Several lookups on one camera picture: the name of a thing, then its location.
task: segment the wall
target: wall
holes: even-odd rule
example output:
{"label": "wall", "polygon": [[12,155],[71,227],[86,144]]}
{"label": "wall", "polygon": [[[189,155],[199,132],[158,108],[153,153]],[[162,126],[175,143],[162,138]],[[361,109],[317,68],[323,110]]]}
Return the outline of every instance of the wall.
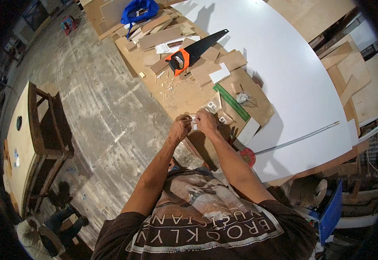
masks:
{"label": "wall", "polygon": [[34,31],[28,26],[24,18],[20,18],[13,29],[13,33],[25,44],[28,45],[33,38]]}
{"label": "wall", "polygon": [[58,6],[62,9],[63,4],[60,0],[40,0],[46,8],[47,12],[51,14]]}

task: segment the white board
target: white board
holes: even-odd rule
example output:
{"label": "white board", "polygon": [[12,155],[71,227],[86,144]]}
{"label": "white board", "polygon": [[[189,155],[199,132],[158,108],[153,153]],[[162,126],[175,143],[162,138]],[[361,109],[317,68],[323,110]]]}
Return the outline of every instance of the white board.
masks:
{"label": "white board", "polygon": [[[173,7],[210,34],[228,29],[227,36],[218,42],[227,51],[240,50],[248,61],[248,74],[263,82],[275,114],[248,144],[253,151],[340,121],[338,126],[291,147],[258,156],[255,171],[260,178],[271,176],[262,181],[310,169],[352,148],[345,113],[329,75],[305,39],[273,8],[263,1],[235,4],[228,0],[192,0],[191,5],[178,3]],[[269,164],[271,158],[284,167]]]}

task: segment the plywood sheet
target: plywood sheet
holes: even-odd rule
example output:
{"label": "plywood sheet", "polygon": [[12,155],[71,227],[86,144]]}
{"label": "plywood sheet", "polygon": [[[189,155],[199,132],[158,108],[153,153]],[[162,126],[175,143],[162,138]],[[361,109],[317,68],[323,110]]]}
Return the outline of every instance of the plywood sheet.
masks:
{"label": "plywood sheet", "polygon": [[267,4],[281,14],[306,42],[315,39],[355,7],[352,0],[269,0]]}
{"label": "plywood sheet", "polygon": [[371,82],[352,97],[360,122],[378,115],[378,53],[366,64]]}
{"label": "plywood sheet", "polygon": [[108,29],[121,22],[122,12],[130,2],[131,0],[112,0],[111,2],[101,5],[101,12],[105,18]]}
{"label": "plywood sheet", "polygon": [[349,42],[352,47],[352,53],[350,53],[345,59],[338,63],[338,69],[341,71],[342,76],[347,81],[351,75],[354,75],[358,80],[357,88],[354,92],[362,89],[371,81],[370,72],[365,64],[364,58],[361,55],[357,45],[352,39],[351,35],[346,35],[336,44],[334,44],[330,50],[335,49],[341,44]]}
{"label": "plywood sheet", "polygon": [[[11,178],[9,184],[11,192],[14,194],[15,200],[18,204],[18,210],[21,212],[23,207],[23,198],[25,194],[25,187],[27,177],[30,173],[31,164],[36,158],[36,153],[31,139],[29,113],[28,113],[28,89],[30,82],[28,82],[21,93],[20,99],[17,102],[11,122],[8,129],[8,150],[10,162],[16,162],[16,150],[19,155],[20,167],[12,167]],[[16,129],[17,117],[22,117],[21,129]]]}

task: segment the red object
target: red object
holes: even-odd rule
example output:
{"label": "red object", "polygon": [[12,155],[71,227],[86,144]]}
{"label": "red object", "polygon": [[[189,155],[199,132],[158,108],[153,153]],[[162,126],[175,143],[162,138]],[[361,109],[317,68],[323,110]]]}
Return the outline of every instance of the red object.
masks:
{"label": "red object", "polygon": [[249,148],[245,148],[244,150],[241,151],[240,153],[241,155],[241,158],[246,162],[248,163],[248,166],[250,168],[252,168],[255,164],[255,154],[254,152],[249,149]]}

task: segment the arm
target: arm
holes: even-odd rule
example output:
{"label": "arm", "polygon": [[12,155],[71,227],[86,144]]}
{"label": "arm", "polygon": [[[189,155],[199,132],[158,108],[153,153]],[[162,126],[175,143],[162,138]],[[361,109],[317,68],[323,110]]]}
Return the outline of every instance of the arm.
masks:
{"label": "arm", "polygon": [[163,190],[174,149],[190,132],[191,121],[188,115],[176,117],[163,147],[141,175],[121,213],[139,212],[145,216],[150,214]]}
{"label": "arm", "polygon": [[248,164],[222,137],[213,115],[202,109],[197,112],[195,120],[199,130],[211,140],[223,173],[237,194],[256,204],[264,200],[275,200]]}

